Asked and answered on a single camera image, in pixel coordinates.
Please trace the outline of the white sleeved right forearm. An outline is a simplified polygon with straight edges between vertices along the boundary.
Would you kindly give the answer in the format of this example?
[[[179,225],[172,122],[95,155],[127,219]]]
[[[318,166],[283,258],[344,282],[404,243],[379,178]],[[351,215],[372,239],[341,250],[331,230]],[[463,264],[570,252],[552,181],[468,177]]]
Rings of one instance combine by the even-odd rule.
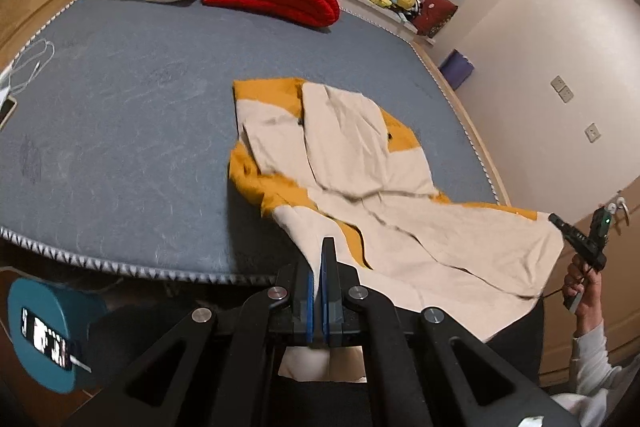
[[[639,373],[639,357],[626,366],[612,365],[601,322],[589,333],[574,337],[568,392],[552,399],[581,426],[602,426],[613,414]]]

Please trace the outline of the person right hand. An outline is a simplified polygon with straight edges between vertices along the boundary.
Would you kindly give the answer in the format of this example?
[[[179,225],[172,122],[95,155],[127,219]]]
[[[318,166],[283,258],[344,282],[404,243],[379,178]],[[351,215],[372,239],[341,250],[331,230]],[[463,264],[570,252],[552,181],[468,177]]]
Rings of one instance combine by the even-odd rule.
[[[562,294],[570,299],[582,296],[574,312],[575,337],[586,335],[603,323],[602,274],[594,271],[578,255],[567,265]]]

